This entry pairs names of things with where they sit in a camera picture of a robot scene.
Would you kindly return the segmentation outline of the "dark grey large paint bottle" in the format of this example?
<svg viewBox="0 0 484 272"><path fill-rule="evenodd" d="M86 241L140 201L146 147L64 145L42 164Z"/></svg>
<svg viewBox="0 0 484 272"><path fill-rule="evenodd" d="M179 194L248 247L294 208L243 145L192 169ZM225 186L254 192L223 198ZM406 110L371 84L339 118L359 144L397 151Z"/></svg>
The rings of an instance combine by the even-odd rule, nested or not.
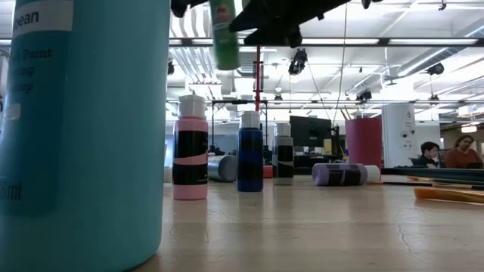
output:
<svg viewBox="0 0 484 272"><path fill-rule="evenodd" d="M210 156L208 158L208 178L220 182L235 182L237 178L237 158L233 155Z"/></svg>

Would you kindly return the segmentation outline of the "red plastic cup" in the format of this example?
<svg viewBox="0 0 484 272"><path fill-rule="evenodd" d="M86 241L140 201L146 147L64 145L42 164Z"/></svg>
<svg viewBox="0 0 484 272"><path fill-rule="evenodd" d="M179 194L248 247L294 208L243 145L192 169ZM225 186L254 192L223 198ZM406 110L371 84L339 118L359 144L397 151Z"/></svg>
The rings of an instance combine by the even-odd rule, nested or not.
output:
<svg viewBox="0 0 484 272"><path fill-rule="evenodd" d="M382 167L383 132L379 118L350 119L345 122L349 162Z"/></svg>

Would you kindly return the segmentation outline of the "green large paint bottle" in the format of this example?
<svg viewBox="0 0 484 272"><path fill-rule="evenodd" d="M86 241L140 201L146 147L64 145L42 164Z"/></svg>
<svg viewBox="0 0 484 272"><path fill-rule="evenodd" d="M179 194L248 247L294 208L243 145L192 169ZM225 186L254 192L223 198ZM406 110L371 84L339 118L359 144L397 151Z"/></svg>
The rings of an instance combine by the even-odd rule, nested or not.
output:
<svg viewBox="0 0 484 272"><path fill-rule="evenodd" d="M229 26L235 18L234 0L209 0L213 47L218 70L235 70L240 66L237 33Z"/></svg>

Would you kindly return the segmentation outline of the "pink paint bottle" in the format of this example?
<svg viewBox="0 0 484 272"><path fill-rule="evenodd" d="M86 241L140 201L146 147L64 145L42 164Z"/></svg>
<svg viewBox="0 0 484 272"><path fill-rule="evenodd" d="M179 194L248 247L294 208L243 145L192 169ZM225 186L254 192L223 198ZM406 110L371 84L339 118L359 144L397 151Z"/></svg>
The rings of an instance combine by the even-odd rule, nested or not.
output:
<svg viewBox="0 0 484 272"><path fill-rule="evenodd" d="M178 98L173 132L172 197L205 199L208 190L208 123L205 100L195 94Z"/></svg>

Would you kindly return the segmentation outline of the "person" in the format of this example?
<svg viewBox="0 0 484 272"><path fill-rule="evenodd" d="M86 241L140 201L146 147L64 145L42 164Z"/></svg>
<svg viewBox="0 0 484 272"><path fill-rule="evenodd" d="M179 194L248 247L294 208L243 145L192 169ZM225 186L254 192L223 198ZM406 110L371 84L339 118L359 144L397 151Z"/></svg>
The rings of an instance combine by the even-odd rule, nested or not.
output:
<svg viewBox="0 0 484 272"><path fill-rule="evenodd" d="M453 149L449 150L445 156L446 168L484 168L484 162L479 154L471 148L474 139L465 134L456 140Z"/></svg>
<svg viewBox="0 0 484 272"><path fill-rule="evenodd" d="M421 155L413 165L426 166L427 168L439 167L439 145L434 142L424 142L420 146Z"/></svg>

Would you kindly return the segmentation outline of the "purple paint bottle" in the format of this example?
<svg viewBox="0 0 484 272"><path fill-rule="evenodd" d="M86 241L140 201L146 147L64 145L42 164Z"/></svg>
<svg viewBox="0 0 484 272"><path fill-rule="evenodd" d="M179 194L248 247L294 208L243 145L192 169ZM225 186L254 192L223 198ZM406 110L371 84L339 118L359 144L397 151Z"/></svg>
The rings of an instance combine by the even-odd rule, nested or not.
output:
<svg viewBox="0 0 484 272"><path fill-rule="evenodd" d="M312 179L319 187L359 186L380 181L375 165L318 163L312 168Z"/></svg>

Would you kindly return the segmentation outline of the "light grey paint bottle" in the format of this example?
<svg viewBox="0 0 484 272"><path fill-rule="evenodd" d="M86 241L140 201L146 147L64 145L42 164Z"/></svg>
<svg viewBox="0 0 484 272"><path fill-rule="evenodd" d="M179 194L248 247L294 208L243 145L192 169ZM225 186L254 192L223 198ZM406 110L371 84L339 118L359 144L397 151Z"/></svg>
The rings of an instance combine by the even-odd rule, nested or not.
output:
<svg viewBox="0 0 484 272"><path fill-rule="evenodd" d="M293 184L293 138L290 123L278 123L272 145L274 185Z"/></svg>

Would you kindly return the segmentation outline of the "teal large paint bottle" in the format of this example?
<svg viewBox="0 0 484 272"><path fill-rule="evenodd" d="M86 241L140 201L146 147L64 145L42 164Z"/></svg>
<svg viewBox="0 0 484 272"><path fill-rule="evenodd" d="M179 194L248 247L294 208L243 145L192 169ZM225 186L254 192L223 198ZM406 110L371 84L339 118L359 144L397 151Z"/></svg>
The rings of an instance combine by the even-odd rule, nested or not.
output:
<svg viewBox="0 0 484 272"><path fill-rule="evenodd" d="M16 0L0 272L118 272L161 240L170 0Z"/></svg>

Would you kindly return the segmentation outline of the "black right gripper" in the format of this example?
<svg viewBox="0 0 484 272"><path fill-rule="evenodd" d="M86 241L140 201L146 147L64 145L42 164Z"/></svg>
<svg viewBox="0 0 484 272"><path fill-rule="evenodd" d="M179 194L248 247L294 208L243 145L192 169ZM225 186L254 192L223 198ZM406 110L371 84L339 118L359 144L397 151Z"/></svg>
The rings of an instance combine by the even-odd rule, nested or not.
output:
<svg viewBox="0 0 484 272"><path fill-rule="evenodd" d="M351 0L300 0L290 8L291 0L249 0L230 22L230 32L254 29L244 39L245 45L277 45L296 48L302 43L299 25L317 18L323 20L328 11Z"/></svg>

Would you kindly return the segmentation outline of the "black background monitor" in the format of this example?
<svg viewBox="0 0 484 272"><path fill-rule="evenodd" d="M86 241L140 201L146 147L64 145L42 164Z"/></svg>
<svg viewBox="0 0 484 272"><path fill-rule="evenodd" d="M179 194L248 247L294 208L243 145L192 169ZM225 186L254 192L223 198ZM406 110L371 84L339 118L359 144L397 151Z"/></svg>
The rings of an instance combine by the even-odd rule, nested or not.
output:
<svg viewBox="0 0 484 272"><path fill-rule="evenodd" d="M331 139L331 122L328 119L290 116L291 136L295 147L323 147Z"/></svg>

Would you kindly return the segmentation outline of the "blue paint bottle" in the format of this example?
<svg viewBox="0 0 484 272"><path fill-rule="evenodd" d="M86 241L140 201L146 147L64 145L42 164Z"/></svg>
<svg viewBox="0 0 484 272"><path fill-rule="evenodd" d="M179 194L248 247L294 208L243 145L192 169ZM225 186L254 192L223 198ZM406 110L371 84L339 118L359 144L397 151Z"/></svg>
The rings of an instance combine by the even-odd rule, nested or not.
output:
<svg viewBox="0 0 484 272"><path fill-rule="evenodd" d="M263 190L263 132L258 111L243 112L237 133L237 190Z"/></svg>

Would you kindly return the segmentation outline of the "black table frame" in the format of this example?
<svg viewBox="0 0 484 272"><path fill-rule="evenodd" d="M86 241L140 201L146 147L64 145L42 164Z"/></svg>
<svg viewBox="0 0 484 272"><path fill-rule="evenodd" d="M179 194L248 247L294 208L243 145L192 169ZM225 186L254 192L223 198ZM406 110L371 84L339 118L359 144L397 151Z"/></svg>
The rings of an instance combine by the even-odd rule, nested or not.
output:
<svg viewBox="0 0 484 272"><path fill-rule="evenodd" d="M397 167L382 168L381 174L484 182L482 169Z"/></svg>

